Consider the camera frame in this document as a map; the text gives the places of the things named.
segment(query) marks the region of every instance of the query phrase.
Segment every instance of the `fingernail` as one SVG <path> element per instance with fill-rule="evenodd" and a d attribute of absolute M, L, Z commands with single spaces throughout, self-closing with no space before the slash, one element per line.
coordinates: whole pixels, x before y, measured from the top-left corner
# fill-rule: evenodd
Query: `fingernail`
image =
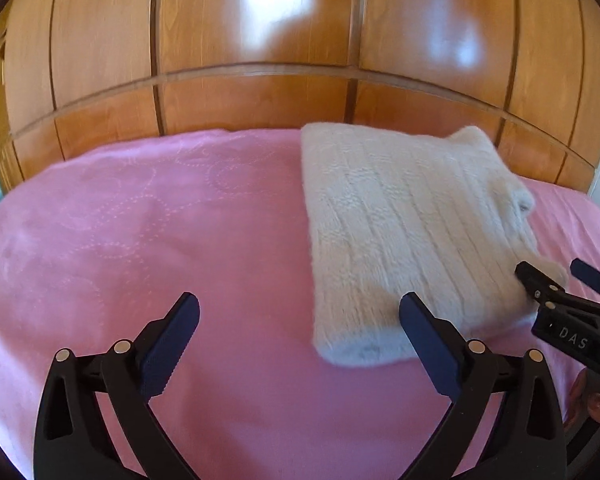
<path fill-rule="evenodd" d="M 590 410 L 597 411 L 600 409 L 600 393 L 591 394 L 587 399 L 587 406 Z"/>

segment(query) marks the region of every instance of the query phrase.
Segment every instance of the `silver screw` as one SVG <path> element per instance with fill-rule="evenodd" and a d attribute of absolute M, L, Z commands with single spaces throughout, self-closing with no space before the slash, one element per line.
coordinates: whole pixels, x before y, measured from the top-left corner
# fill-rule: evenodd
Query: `silver screw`
<path fill-rule="evenodd" d="M 56 361 L 58 361 L 59 363 L 61 363 L 62 361 L 66 361 L 69 358 L 69 355 L 71 355 L 71 352 L 69 352 L 66 348 L 58 350 L 58 352 L 56 353 Z"/>
<path fill-rule="evenodd" d="M 115 345 L 113 345 L 113 351 L 116 354 L 124 354 L 126 352 L 129 352 L 130 348 L 131 348 L 131 342 L 127 341 L 126 339 L 121 339 Z"/>
<path fill-rule="evenodd" d="M 484 351 L 486 349 L 487 347 L 482 341 L 479 341 L 477 339 L 469 341 L 469 350 L 471 350 L 471 352 L 473 352 L 474 354 L 484 354 Z"/>
<path fill-rule="evenodd" d="M 529 350 L 529 357 L 531 358 L 532 361 L 535 361 L 536 363 L 541 363 L 542 359 L 544 359 L 542 352 L 539 350 L 536 350 L 535 348 L 533 348 L 532 350 Z"/>

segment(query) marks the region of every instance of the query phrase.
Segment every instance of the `pink fabric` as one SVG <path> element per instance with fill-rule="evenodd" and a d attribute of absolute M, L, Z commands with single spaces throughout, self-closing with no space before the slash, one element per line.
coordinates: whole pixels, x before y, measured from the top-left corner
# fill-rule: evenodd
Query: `pink fabric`
<path fill-rule="evenodd" d="M 200 325 L 158 419 L 204 479 L 398 478 L 447 407 L 417 360 L 336 368 L 311 345 L 313 284 L 296 130 L 200 132 L 101 148 L 52 167 L 0 204 L 0 444 L 32 478 L 54 353 L 106 350 L 184 290 Z M 600 211 L 527 182 L 541 251 L 600 266 Z M 577 293 L 583 290 L 572 288 Z M 541 348 L 564 399 L 580 366 L 528 326 L 490 341 Z M 123 461 L 137 468 L 104 407 Z M 471 465 L 496 403 L 465 457 Z"/>

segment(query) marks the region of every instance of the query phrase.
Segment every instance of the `bed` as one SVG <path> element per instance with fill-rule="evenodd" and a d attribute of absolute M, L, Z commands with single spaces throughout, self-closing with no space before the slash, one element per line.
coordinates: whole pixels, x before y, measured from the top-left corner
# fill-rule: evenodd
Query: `bed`
<path fill-rule="evenodd" d="M 154 409 L 203 478 L 404 471 L 446 407 L 420 364 L 341 370 L 310 345 L 313 121 L 480 126 L 536 197 L 542 254 L 600 268 L 600 210 L 579 192 L 600 164 L 594 0 L 10 0 L 0 445 L 26 478 L 50 356 L 133 337 L 183 290 L 202 322 Z M 575 362 L 528 326 L 488 343 L 541 348 L 564 403 Z"/>
<path fill-rule="evenodd" d="M 54 353 L 133 338 L 183 290 L 200 299 L 190 346 L 152 407 L 202 478 L 397 478 L 446 410 L 417 360 L 333 367 L 311 345 L 312 273 L 298 130 L 210 130 L 99 148 L 0 204 L 0 444 L 26 478 Z M 600 211 L 525 180 L 541 252 L 600 268 Z M 570 283 L 570 291 L 593 298 Z M 580 365 L 530 334 L 564 400 Z M 461 467 L 472 465 L 495 400 Z M 138 467 L 104 412 L 123 461 Z"/>

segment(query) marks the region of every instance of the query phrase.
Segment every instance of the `cable knit pattern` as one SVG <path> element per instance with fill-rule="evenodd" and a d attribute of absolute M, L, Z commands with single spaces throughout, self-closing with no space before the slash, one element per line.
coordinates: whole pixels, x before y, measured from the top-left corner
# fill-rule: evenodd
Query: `cable knit pattern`
<path fill-rule="evenodd" d="M 398 321 L 415 291 L 467 338 L 534 312 L 514 269 L 538 255 L 531 193 L 475 126 L 446 139 L 348 124 L 302 129 L 302 179 L 315 282 L 314 346 L 327 361 L 414 357 Z"/>

